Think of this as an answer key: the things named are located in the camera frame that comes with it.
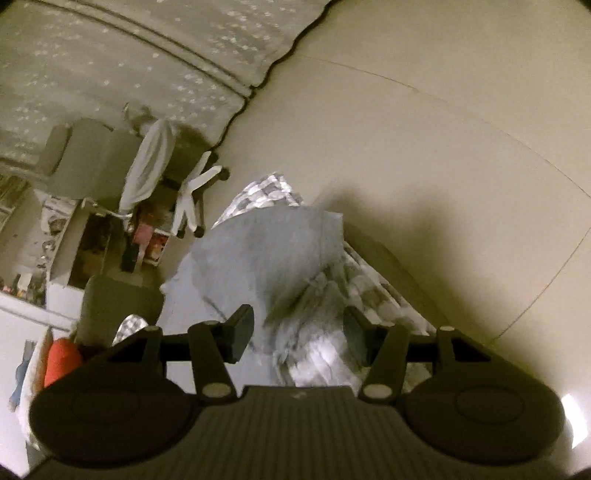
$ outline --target red object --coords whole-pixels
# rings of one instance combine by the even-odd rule
[[[134,233],[134,243],[148,245],[154,234],[154,227],[148,223],[140,222]]]
[[[65,377],[83,363],[76,345],[67,338],[58,338],[51,344],[47,356],[47,371],[44,386],[48,387],[61,377]]]

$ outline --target round pad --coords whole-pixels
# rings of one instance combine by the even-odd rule
[[[437,450],[507,465],[540,456],[564,426],[554,392],[510,364],[456,364],[402,401],[408,424]]]
[[[111,466],[149,458],[189,422],[188,396],[141,364],[101,362],[43,390],[31,407],[37,439],[65,462]]]

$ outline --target floor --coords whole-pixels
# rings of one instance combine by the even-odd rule
[[[571,394],[591,421],[582,4],[340,0],[219,153],[232,177],[206,192],[208,225],[250,181],[283,172],[392,252],[449,323]],[[588,444],[574,464],[591,463]]]

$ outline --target blanket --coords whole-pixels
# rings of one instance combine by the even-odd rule
[[[158,324],[167,334],[184,332],[197,321],[224,321],[241,303],[253,305],[253,340],[241,361],[228,365],[238,390],[247,384],[358,390],[367,369],[348,350],[342,330],[347,305],[372,323],[434,332],[343,241],[340,216],[302,205],[280,174],[253,182],[163,286],[167,299]],[[173,365],[168,373],[191,391],[189,365]],[[424,365],[410,364],[404,389],[428,376]]]

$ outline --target patterned bedding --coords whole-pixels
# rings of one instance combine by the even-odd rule
[[[274,173],[244,188],[214,227],[252,209],[275,205],[297,207],[303,204],[302,198],[283,175]],[[310,308],[310,305],[306,305],[306,295],[313,297],[311,301],[317,301],[316,292],[325,291],[331,282],[340,283],[342,275],[347,303],[357,307],[372,323],[388,326],[402,324],[418,335],[435,332],[435,328],[347,243],[343,251],[343,264],[336,270],[323,271],[313,280],[315,288],[312,292],[303,295],[300,316],[305,317],[306,309]],[[350,385],[354,391],[358,390],[367,369],[361,368],[350,355],[342,328],[307,323],[299,328],[297,337],[299,343],[282,344],[274,358],[283,384],[302,387]],[[425,365],[409,364],[404,390],[412,389],[429,375]]]

